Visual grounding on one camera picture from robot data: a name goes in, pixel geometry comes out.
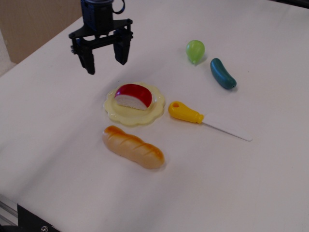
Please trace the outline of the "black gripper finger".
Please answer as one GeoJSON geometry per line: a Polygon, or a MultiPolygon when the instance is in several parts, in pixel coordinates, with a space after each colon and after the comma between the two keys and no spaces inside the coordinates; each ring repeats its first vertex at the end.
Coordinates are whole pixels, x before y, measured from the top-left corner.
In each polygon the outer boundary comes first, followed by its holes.
{"type": "Polygon", "coordinates": [[[85,68],[89,74],[95,74],[92,49],[87,46],[79,46],[77,55],[79,56],[82,67],[85,68]]]}
{"type": "Polygon", "coordinates": [[[122,65],[125,65],[128,59],[130,49],[130,31],[127,29],[118,29],[114,32],[116,42],[113,44],[115,59],[122,65]]]}

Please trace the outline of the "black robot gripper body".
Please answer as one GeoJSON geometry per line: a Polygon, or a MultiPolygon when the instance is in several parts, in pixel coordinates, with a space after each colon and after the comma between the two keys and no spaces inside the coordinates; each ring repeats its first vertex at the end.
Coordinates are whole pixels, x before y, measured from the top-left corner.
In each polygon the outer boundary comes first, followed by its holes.
{"type": "Polygon", "coordinates": [[[125,1],[122,1],[123,6],[119,11],[114,11],[112,0],[82,0],[80,3],[84,25],[69,34],[69,38],[72,40],[71,51],[73,54],[78,52],[78,39],[94,36],[97,40],[100,36],[108,36],[110,32],[118,29],[131,31],[133,23],[131,19],[113,19],[114,14],[119,15],[124,12],[125,1]]]}

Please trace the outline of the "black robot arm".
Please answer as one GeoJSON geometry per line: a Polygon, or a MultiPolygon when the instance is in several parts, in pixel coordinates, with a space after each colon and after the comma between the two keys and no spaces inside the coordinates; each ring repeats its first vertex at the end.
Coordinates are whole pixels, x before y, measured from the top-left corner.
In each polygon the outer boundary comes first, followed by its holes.
{"type": "Polygon", "coordinates": [[[125,10],[125,1],[120,11],[114,11],[112,0],[82,0],[81,9],[84,25],[69,34],[71,52],[78,55],[83,68],[95,74],[93,50],[113,45],[115,59],[125,65],[128,59],[133,32],[131,19],[114,20],[125,10]]]}

